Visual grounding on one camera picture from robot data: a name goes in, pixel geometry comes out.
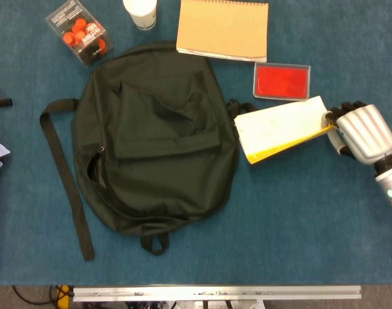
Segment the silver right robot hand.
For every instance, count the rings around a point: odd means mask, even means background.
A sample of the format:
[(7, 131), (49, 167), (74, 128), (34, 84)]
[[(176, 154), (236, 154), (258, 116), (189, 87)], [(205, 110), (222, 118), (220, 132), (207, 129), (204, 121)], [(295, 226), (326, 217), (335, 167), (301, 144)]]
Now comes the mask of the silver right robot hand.
[(392, 132), (374, 104), (343, 102), (324, 113), (322, 124), (332, 127), (327, 135), (340, 155), (365, 165), (392, 155)]

